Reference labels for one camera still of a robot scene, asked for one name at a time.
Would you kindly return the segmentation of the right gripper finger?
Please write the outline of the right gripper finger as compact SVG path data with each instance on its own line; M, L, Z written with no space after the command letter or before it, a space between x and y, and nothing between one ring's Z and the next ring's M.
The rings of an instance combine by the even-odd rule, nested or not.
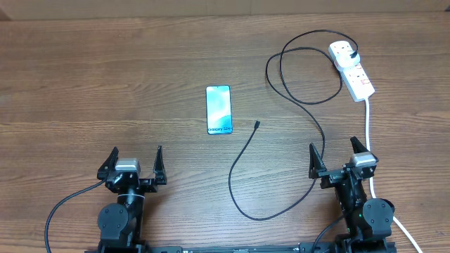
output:
M351 141L351 144L352 144L352 148L353 148L354 154L368 152L367 147L364 146L361 143L361 141L356 136L351 137L350 141Z
M316 149L313 143L309 144L309 155L310 155L310 163L309 163L309 178L310 179L318 179L321 178L325 172L327 172L326 166L323 163L321 156L319 155L318 150Z

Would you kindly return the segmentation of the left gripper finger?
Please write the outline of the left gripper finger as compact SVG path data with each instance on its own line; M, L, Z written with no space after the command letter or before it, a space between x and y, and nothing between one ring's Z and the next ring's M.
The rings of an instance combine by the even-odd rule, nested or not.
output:
M99 167L97 171L97 179L104 180L108 177L108 174L115 168L119 156L119 150L117 147L114 147L105 160L105 162Z
M167 174L165 171L165 166L162 158L162 146L157 147L157 154L153 165L153 173L155 175L155 182L158 185L167 184Z

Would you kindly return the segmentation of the Galaxy smartphone blue screen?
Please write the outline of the Galaxy smartphone blue screen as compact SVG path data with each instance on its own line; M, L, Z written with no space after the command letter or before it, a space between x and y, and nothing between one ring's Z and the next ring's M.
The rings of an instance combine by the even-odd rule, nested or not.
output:
M207 86L205 98L208 134L232 134L231 87Z

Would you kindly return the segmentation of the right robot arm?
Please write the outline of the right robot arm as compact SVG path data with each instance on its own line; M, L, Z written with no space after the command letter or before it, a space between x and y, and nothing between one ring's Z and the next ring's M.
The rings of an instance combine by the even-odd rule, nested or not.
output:
M315 241L301 246L301 252L396 252L391 236L394 205L383 198L367 198L363 181L374 176L378 158L357 137L350 138L354 154L341 169L328 170L314 144L309 145L309 178L319 179L322 189L335 190L342 215L323 229ZM320 244L323 235L341 220L347 233Z

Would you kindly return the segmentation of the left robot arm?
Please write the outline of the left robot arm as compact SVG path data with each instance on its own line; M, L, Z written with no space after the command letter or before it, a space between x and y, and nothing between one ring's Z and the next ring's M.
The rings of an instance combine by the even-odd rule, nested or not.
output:
M149 244L141 238L146 193L156 193L167 183L162 160L162 146L157 147L153 165L154 177L140 177L141 167L136 158L120 158L118 148L97 172L97 179L117 194L117 202L104 206L97 224L101 231L98 252L151 252Z

